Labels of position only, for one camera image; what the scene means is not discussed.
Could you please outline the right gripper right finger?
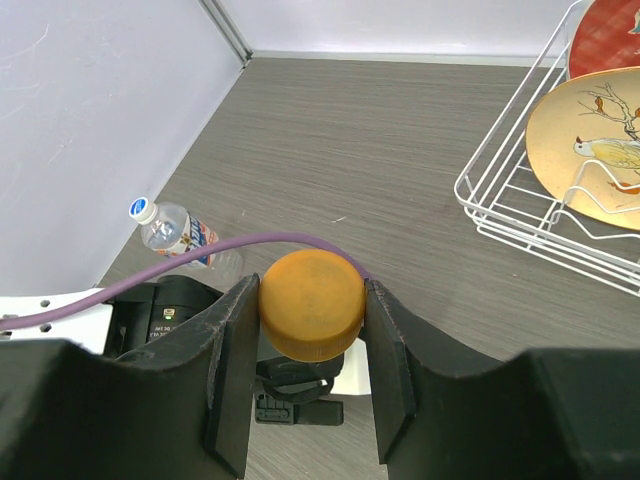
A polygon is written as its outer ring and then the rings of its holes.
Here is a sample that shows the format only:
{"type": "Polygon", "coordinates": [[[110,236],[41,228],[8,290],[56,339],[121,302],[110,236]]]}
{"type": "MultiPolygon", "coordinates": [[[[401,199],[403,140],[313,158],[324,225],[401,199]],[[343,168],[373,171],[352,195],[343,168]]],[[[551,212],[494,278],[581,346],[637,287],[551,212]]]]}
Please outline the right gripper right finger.
{"type": "Polygon", "coordinates": [[[378,455],[392,479],[635,479],[639,353],[531,348],[500,361],[368,281],[378,455]]]}

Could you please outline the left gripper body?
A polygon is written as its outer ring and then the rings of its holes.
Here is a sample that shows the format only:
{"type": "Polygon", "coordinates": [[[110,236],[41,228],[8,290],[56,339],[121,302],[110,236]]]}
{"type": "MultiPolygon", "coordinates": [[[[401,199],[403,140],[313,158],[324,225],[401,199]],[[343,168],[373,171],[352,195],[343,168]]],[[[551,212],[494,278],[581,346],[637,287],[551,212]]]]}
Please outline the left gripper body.
{"type": "Polygon", "coordinates": [[[342,425],[343,403],[327,397],[343,366],[344,355],[320,363],[284,356],[260,360],[256,366],[255,421],[270,425],[342,425]]]}

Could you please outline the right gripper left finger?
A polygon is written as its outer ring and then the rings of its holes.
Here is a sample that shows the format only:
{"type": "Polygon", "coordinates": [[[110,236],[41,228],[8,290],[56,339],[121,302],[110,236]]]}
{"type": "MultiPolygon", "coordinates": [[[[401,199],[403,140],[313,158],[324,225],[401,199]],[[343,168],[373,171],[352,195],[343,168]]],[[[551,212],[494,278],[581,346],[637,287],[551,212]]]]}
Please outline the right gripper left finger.
{"type": "Polygon", "coordinates": [[[119,358],[65,340],[1,348],[5,479],[240,479],[259,343],[257,275],[119,358]]]}

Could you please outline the orange bottle cap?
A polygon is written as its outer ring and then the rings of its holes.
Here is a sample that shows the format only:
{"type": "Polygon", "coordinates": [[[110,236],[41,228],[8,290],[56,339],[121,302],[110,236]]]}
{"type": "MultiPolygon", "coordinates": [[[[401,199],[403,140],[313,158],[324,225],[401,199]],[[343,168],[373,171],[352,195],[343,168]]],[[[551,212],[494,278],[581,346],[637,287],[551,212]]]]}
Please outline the orange bottle cap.
{"type": "Polygon", "coordinates": [[[365,285],[343,257],[320,249],[289,253],[264,274],[259,315],[264,334],[282,355],[317,363],[342,355],[365,315],[365,285]]]}

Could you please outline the clear plastic water bottle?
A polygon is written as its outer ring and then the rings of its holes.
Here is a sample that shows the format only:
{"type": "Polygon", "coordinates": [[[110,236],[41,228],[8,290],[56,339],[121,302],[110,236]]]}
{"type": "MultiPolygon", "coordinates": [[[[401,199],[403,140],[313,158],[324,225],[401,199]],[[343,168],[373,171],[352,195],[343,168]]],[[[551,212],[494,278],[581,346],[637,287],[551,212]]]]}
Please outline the clear plastic water bottle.
{"type": "MultiPolygon", "coordinates": [[[[215,231],[183,206],[171,202],[155,204],[158,206],[155,218],[147,225],[139,224],[142,243],[155,253],[173,258],[220,240],[215,231]]],[[[243,259],[238,251],[227,250],[199,257],[186,266],[210,270],[213,286],[223,290],[239,280],[243,259]]]]}

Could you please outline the white bottle cap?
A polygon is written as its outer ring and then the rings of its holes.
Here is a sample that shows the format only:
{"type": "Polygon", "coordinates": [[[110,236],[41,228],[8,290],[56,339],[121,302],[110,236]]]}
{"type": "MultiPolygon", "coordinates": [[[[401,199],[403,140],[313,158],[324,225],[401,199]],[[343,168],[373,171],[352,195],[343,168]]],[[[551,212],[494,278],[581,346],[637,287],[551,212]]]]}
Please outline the white bottle cap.
{"type": "Polygon", "coordinates": [[[129,216],[140,225],[149,224],[157,215],[158,206],[147,197],[135,199],[128,210],[129,216]]]}

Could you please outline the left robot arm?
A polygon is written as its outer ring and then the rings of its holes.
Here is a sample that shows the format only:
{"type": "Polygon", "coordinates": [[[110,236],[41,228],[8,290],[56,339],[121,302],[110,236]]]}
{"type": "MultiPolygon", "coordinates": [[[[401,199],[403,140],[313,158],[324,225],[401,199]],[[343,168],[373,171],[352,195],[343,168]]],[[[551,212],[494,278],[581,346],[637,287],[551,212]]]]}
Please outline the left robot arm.
{"type": "MultiPolygon", "coordinates": [[[[104,303],[55,323],[3,330],[1,339],[65,339],[86,350],[117,358],[171,332],[223,293],[193,278],[168,275],[136,285],[104,303]]],[[[329,400],[344,365],[342,355],[321,363],[303,363],[280,355],[259,338],[255,420],[263,424],[339,426],[341,401],[329,400]]]]}

